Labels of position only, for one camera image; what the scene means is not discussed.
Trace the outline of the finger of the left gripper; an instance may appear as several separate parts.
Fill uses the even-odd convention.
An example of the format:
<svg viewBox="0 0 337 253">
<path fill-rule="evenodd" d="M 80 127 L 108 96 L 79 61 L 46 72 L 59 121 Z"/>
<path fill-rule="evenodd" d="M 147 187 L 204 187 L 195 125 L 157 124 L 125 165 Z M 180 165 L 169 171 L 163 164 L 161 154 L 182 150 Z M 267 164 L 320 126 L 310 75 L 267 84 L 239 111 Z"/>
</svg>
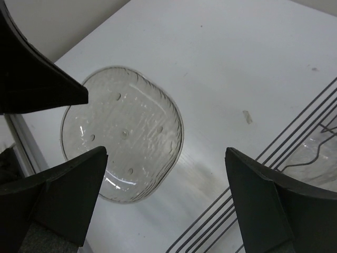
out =
<svg viewBox="0 0 337 253">
<path fill-rule="evenodd" d="M 88 103 L 88 90 L 40 53 L 1 1 L 1 114 Z"/>
</svg>

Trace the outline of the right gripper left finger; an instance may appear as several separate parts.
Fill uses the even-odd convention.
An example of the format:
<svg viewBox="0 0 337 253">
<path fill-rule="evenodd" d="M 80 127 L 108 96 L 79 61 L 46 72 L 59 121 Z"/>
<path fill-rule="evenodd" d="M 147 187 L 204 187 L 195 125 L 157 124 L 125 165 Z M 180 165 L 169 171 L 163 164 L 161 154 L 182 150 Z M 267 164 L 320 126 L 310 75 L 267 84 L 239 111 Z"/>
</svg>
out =
<svg viewBox="0 0 337 253">
<path fill-rule="evenodd" d="M 1 185 L 1 252 L 77 252 L 107 165 L 103 146 Z"/>
</svg>

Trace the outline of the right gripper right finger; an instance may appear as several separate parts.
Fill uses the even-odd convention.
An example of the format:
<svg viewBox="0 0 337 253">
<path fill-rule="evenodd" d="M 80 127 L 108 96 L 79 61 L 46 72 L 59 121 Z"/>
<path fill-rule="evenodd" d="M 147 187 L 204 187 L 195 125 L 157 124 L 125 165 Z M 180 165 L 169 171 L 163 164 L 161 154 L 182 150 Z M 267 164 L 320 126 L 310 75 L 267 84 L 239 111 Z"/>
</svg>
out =
<svg viewBox="0 0 337 253">
<path fill-rule="evenodd" d="M 336 192 L 235 148 L 226 149 L 225 166 L 246 252 L 336 252 Z"/>
</svg>

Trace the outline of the clear plate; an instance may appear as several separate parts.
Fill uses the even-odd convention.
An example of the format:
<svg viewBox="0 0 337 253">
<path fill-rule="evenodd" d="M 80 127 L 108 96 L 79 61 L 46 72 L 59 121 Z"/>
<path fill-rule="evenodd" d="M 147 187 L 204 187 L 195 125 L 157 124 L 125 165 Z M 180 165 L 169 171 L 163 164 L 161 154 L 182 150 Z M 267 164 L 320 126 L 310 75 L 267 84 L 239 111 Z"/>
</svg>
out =
<svg viewBox="0 0 337 253">
<path fill-rule="evenodd" d="M 149 197 L 177 163 L 184 125 L 175 101 L 154 82 L 126 66 L 109 66 L 88 76 L 88 103 L 69 106 L 60 143 L 70 160 L 95 147 L 108 160 L 100 195 L 128 204 Z"/>
<path fill-rule="evenodd" d="M 288 158 L 283 173 L 336 192 L 336 135 L 317 132 L 308 137 Z"/>
</svg>

